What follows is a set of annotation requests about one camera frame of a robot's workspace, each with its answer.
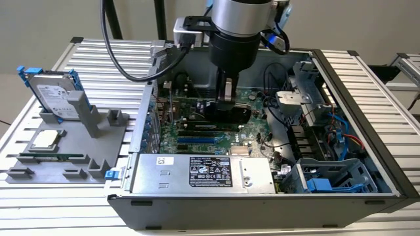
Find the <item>power supply label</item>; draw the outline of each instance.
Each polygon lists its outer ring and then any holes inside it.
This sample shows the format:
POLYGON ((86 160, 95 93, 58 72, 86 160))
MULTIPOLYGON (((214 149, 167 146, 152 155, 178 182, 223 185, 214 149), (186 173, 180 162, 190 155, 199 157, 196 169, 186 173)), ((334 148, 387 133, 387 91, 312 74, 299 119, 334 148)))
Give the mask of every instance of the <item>power supply label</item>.
POLYGON ((190 157, 192 187, 232 187, 231 158, 190 157))

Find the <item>red cable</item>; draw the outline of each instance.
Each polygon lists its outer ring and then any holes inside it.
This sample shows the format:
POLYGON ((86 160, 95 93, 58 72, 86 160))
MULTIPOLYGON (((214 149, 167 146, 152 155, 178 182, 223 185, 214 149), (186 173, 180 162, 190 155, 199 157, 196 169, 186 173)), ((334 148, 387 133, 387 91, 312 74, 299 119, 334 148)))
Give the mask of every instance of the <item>red cable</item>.
POLYGON ((362 149, 366 149, 366 146, 363 145, 362 140, 360 140, 356 136, 354 136, 354 135, 351 135, 351 134, 344 134, 344 136, 347 136, 347 137, 350 137, 350 138, 354 138, 354 139, 360 143, 362 149))

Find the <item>blue latch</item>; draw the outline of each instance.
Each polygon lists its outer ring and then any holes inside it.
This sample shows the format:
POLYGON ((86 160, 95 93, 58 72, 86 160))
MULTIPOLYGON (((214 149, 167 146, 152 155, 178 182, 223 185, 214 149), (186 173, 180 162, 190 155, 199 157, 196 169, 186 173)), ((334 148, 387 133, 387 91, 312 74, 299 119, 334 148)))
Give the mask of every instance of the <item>blue latch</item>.
POLYGON ((308 190, 312 193, 359 193, 364 192, 363 184, 355 184, 351 187, 332 187, 327 178, 312 178, 307 181, 308 190))
POLYGON ((120 172, 119 171, 107 171, 106 172, 106 180, 119 180, 120 172))
POLYGON ((28 74, 40 74, 42 72, 43 72, 43 68, 40 68, 40 67, 30 67, 26 70, 26 73, 28 73, 28 74))

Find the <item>hard drive label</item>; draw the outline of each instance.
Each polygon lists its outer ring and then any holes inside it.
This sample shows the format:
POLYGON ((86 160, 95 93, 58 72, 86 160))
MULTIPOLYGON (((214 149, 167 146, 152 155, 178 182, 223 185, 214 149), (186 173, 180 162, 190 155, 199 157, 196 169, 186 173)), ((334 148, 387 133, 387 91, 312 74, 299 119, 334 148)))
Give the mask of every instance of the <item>hard drive label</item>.
POLYGON ((231 158, 190 157, 192 187, 232 187, 231 158))
POLYGON ((79 119, 75 107, 67 102, 67 91, 60 86, 38 85, 42 97, 52 113, 63 119, 79 119))

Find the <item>green circuit board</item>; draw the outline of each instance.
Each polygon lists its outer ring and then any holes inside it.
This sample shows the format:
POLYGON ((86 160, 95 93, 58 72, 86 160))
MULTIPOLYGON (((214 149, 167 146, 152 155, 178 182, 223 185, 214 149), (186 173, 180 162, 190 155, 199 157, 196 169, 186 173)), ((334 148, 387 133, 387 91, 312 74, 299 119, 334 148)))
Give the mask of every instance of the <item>green circuit board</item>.
MULTIPOLYGON (((204 101, 203 98, 191 98, 183 96, 174 97, 174 104, 178 105, 179 114, 175 119, 175 125, 166 122, 162 125, 162 145, 160 153, 176 154, 176 153, 198 153, 198 154, 231 154, 231 147, 242 146, 248 147, 250 156, 262 157, 260 145, 256 142, 256 135, 260 133, 262 137, 270 133, 270 127, 267 120, 262 118, 263 115, 263 101, 256 98, 254 101, 250 99, 250 95, 256 96, 258 92, 250 89, 238 90, 238 103, 251 105, 252 111, 259 112, 258 115, 252 115, 250 122, 243 125, 239 132, 212 132, 215 136, 214 144, 188 144, 188 149, 179 150, 178 145, 178 133, 184 130, 182 123, 183 118, 191 115, 191 104, 204 101)), ((271 155, 272 150, 267 148, 263 150, 264 155, 271 155)))

